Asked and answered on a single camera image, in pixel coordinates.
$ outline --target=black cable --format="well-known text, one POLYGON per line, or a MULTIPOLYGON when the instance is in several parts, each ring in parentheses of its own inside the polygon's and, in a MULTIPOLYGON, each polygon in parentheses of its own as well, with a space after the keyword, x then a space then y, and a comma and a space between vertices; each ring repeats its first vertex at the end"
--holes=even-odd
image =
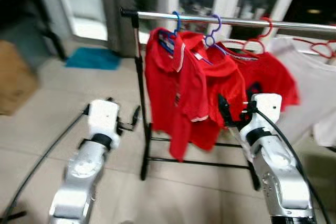
POLYGON ((72 129, 72 127, 74 127, 78 121, 81 119, 81 117, 84 114, 87 114, 88 111, 88 106, 86 107, 86 109, 80 113, 80 115, 78 115, 73 122, 58 136, 58 138, 56 138, 56 140, 45 150, 44 154, 37 160, 37 162, 35 163, 35 165, 33 166, 33 168, 30 170, 30 172, 28 173, 28 175, 26 176, 26 178, 23 180, 23 182, 21 183, 21 185, 19 186, 19 188, 16 190, 16 193, 14 195, 14 197, 12 198, 12 201, 10 202, 10 204, 8 205, 6 212, 5 212, 5 216, 3 218, 3 224, 7 224, 9 221, 9 217, 13 211, 13 208, 16 205, 16 202, 18 200, 18 198, 20 197, 22 191, 25 189, 25 187, 27 186, 28 182, 30 181, 31 177, 35 174, 36 170, 39 168, 39 166, 41 165, 41 163, 43 162, 43 160, 50 154, 50 152, 55 148, 55 146, 62 140, 62 138, 68 133, 68 131, 70 131, 72 129))
POLYGON ((289 143, 288 139, 285 137, 285 135, 281 132, 281 130, 278 128, 278 126, 272 122, 267 116, 265 116, 261 111, 259 111, 257 108, 255 108, 255 112, 258 113, 259 115, 261 115, 275 130, 276 132, 280 135, 280 137, 282 138, 282 140, 285 142, 285 144, 287 145, 287 147, 289 148, 289 150, 292 152, 296 162, 297 162, 297 169, 299 170, 299 173, 302 175, 303 179, 306 181, 306 183, 309 186, 310 191, 312 192, 312 194, 314 195, 317 203, 319 204, 323 216, 326 220, 327 224, 331 224, 331 221, 329 219, 329 216, 327 214, 327 211, 322 203, 322 200, 320 198, 320 196, 317 194, 317 192, 315 191, 313 185, 310 183, 306 173, 303 171, 303 166, 301 164, 301 161, 299 159, 299 157, 297 156, 296 152, 294 151, 293 147, 291 146, 291 144, 289 143))

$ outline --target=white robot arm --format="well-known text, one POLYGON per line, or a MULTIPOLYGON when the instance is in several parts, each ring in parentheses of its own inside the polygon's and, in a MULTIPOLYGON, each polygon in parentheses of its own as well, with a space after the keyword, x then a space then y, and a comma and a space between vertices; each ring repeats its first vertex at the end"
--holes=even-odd
POLYGON ((245 156, 252 163, 263 190, 273 223, 314 223, 309 186, 297 169, 297 161, 278 135, 272 134, 270 124, 279 119, 281 96, 255 94, 242 121, 230 120, 228 104, 219 97, 219 109, 227 126, 234 126, 245 156))
POLYGON ((85 139, 70 159, 64 182, 50 208, 51 224, 87 224, 95 200, 96 184, 110 150, 118 147, 122 130, 133 131, 140 107, 131 124, 121 123, 119 105, 113 101, 94 100, 89 108, 90 139, 85 139))

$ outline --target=blue mat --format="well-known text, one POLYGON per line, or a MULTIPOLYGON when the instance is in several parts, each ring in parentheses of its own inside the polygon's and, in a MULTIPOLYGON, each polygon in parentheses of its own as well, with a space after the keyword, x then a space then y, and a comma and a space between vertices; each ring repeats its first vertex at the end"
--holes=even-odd
POLYGON ((120 64, 120 57, 109 49, 78 48, 68 59, 68 68, 94 68, 116 70, 120 64))

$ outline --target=cardboard box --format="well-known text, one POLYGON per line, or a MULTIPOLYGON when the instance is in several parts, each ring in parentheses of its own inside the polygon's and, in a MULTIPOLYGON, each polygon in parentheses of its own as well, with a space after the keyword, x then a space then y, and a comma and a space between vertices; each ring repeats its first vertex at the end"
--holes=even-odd
POLYGON ((12 115, 38 88, 15 46, 0 40, 0 114, 12 115))

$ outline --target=red shirt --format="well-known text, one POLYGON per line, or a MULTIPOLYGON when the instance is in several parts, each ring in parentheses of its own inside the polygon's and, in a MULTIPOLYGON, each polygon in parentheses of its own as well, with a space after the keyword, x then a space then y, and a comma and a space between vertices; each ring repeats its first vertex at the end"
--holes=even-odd
MULTIPOLYGON (((227 50, 222 43, 217 43, 221 48, 227 50)), ((209 60, 221 62, 223 53, 210 47, 207 50, 209 60)), ((286 67, 269 52, 259 54, 256 60, 241 60, 235 56, 244 55, 232 54, 232 59, 237 63, 246 85, 246 92, 249 98, 256 93, 276 93, 282 96, 281 110, 284 111, 288 105, 300 103, 299 92, 296 82, 286 67)))
MULTIPOLYGON (((189 31, 181 34, 190 51, 211 61, 210 51, 204 49, 202 34, 189 31)), ((218 94, 227 99, 233 120, 238 121, 244 109, 243 102, 247 100, 245 82, 231 57, 221 57, 220 61, 212 62, 213 65, 203 60, 197 61, 206 77, 209 118, 193 123, 190 140, 198 147, 209 151, 216 143, 221 127, 224 126, 223 117, 218 109, 218 94)))
POLYGON ((193 122, 208 117, 206 79, 194 54, 178 35, 174 55, 159 44, 158 28, 146 48, 145 76, 153 130, 171 135, 170 153, 183 159, 193 122))

